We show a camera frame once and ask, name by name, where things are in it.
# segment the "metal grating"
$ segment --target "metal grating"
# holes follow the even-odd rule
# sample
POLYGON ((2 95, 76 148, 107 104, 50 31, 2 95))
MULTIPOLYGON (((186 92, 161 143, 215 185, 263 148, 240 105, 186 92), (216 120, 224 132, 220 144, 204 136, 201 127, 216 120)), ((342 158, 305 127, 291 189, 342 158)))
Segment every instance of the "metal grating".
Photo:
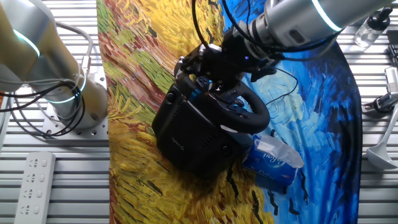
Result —
MULTIPOLYGON (((92 36, 95 47, 91 78, 104 82, 101 81, 104 71, 98 47, 96 1, 44 2, 57 21, 77 26, 92 36)), ((391 20, 390 29, 398 29, 398 10, 392 13, 391 20)), ((388 39, 386 35, 382 35, 367 51, 357 53, 352 48, 356 29, 348 27, 339 36, 338 42, 354 73, 362 102, 369 103, 386 93, 384 69, 390 65, 390 61, 383 51, 387 49, 388 39)), ((80 61, 86 51, 84 38, 67 30, 58 31, 69 51, 80 61)), ((40 103, 47 107, 44 100, 40 103)), ((28 107, 25 113, 35 125, 43 125, 44 115, 36 105, 28 107)), ((363 116, 363 152, 367 147, 377 144, 387 129, 388 122, 389 117, 375 120, 363 116)), ((8 123, 0 154, 0 223, 14 223, 24 161, 29 152, 35 151, 50 151, 57 157, 47 223, 109 223, 108 145, 93 145, 88 142, 73 147, 66 144, 49 145, 23 132, 13 119, 8 123)), ((392 132, 388 151, 393 160, 398 162, 398 126, 392 132)), ((365 155, 359 201, 358 223, 398 223, 398 170, 376 170, 365 155)))

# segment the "metal mounting plate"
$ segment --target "metal mounting plate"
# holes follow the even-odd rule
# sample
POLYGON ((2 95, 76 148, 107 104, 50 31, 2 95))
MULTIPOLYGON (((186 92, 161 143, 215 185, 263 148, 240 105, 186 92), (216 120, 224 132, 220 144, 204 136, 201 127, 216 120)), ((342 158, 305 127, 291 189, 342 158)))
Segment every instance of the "metal mounting plate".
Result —
MULTIPOLYGON (((53 106, 48 105, 47 114, 49 116, 57 117, 54 112, 53 106)), ((47 132, 51 130, 51 133, 56 133, 57 131, 61 131, 65 125, 59 122, 52 121, 48 117, 44 118, 43 131, 47 132)), ((79 131, 71 131, 70 133, 57 137, 57 140, 68 140, 68 141, 108 141, 108 117, 105 117, 102 122, 100 122, 97 126, 94 126, 90 129, 79 130, 79 131)))

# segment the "blue tissue box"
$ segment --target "blue tissue box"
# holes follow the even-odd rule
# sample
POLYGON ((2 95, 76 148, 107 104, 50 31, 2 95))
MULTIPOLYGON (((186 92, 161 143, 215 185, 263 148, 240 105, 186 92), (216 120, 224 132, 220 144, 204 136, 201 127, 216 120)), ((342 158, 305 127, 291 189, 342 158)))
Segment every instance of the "blue tissue box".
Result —
POLYGON ((289 166, 266 152, 258 150, 260 139, 261 137, 257 134, 253 136, 254 143, 246 160, 243 162, 243 167, 253 170, 278 184, 289 186, 293 183, 298 169, 289 166))

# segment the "robotic arm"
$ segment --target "robotic arm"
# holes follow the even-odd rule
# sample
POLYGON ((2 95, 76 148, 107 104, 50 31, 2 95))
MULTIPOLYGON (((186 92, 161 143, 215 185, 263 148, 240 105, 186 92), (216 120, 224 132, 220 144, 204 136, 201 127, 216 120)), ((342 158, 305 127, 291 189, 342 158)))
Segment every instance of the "robotic arm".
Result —
MULTIPOLYGON (((41 0, 0 0, 0 91, 16 91, 18 82, 48 79, 72 80, 85 100, 85 113, 77 130, 97 125, 106 116, 106 90, 88 78, 90 57, 82 65, 73 58, 57 33, 50 9, 41 0)), ((31 83, 42 91, 56 83, 31 83)), ((62 118, 76 111, 75 94, 67 87, 56 88, 44 98, 62 118)))
POLYGON ((221 46, 207 44, 195 19, 202 44, 181 57, 175 81, 152 128, 157 147, 177 168, 204 179, 217 176, 250 146, 247 134, 267 128, 264 102, 241 80, 252 82, 275 73, 284 52, 310 50, 334 40, 344 27, 393 0, 267 0, 264 13, 247 28, 237 23, 221 0, 234 26, 221 46), (192 81, 188 76, 194 74, 192 81), (249 112, 244 98, 252 109, 249 112))

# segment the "white power strip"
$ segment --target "white power strip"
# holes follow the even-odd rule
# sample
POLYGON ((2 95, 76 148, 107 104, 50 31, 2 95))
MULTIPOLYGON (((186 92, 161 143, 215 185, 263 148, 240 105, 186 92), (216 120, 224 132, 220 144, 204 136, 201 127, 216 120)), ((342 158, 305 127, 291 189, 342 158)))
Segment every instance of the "white power strip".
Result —
POLYGON ((45 224, 49 209, 55 155, 32 152, 26 158, 15 224, 45 224))

